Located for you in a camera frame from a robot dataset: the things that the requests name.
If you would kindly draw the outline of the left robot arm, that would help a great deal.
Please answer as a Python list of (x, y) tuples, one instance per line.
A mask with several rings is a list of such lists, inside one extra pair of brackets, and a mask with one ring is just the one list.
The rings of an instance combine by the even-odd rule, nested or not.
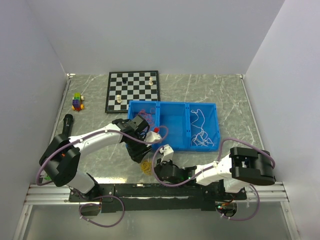
[(69, 137), (61, 133), (53, 138), (40, 158), (40, 170), (45, 171), (57, 187), (66, 185), (79, 191), (87, 201), (93, 201), (102, 195), (102, 190), (89, 173), (78, 170), (80, 159), (104, 147), (125, 143), (130, 158), (141, 163), (152, 148), (145, 143), (149, 130), (148, 122), (137, 115), (133, 119), (113, 120), (84, 135)]

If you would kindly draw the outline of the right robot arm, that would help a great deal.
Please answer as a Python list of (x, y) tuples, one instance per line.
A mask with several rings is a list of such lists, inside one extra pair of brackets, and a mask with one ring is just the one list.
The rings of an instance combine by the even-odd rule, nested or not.
[(168, 148), (161, 149), (163, 157), (152, 164), (155, 176), (166, 185), (208, 187), (220, 183), (219, 196), (227, 200), (248, 185), (271, 186), (276, 182), (266, 150), (233, 147), (220, 161), (179, 168), (171, 159), (174, 152)]

